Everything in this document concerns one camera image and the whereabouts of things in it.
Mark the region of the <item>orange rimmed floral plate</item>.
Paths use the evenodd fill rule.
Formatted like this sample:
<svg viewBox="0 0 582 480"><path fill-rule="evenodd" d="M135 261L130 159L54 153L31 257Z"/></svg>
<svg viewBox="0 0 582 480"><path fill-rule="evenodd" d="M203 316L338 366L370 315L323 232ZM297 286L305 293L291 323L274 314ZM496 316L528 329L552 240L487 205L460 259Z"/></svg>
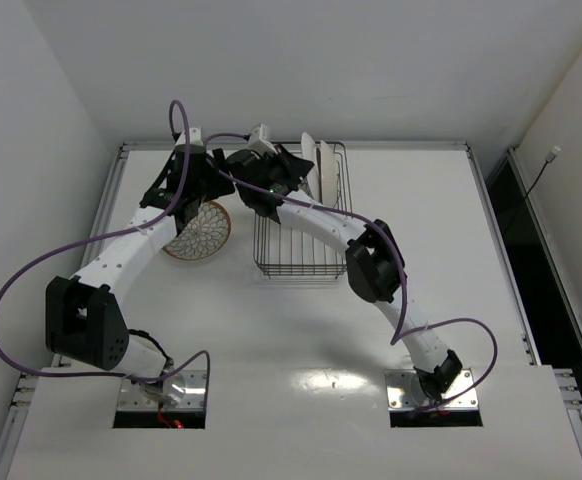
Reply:
<svg viewBox="0 0 582 480"><path fill-rule="evenodd" d="M197 261L216 254L231 234L226 209L215 201L204 203L198 215L162 251L180 261Z"/></svg>
<svg viewBox="0 0 582 480"><path fill-rule="evenodd" d="M338 201L338 168L335 154L325 141L320 142L322 204L335 207Z"/></svg>

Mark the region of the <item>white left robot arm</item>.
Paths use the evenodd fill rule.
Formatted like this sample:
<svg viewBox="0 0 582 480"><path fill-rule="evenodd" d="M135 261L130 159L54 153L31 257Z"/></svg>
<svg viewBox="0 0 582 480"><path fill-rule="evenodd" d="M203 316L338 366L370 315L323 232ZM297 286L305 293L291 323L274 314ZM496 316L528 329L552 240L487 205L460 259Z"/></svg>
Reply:
<svg viewBox="0 0 582 480"><path fill-rule="evenodd" d="M308 160L275 146L266 153L242 149L230 156L195 146L178 147L144 193L125 233L70 278L55 277L45 292L45 344L51 352L87 364L99 374L160 386L172 359L156 345L132 337L121 303L134 281L164 246L183 232L206 201L248 183L245 203L274 217L280 196L298 190L312 169Z"/></svg>

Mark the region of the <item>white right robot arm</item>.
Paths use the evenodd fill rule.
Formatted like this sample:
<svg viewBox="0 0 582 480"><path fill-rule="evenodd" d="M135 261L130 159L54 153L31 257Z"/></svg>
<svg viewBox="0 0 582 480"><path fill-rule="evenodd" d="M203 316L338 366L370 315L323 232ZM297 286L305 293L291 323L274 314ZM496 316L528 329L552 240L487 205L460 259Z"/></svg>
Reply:
<svg viewBox="0 0 582 480"><path fill-rule="evenodd" d="M440 401L462 363L408 297L405 262L389 226L307 195L300 184L313 167L282 146L262 154L242 149L226 159L247 207L317 239L345 259L351 290L383 313L395 329L391 343L405 342L423 392Z"/></svg>

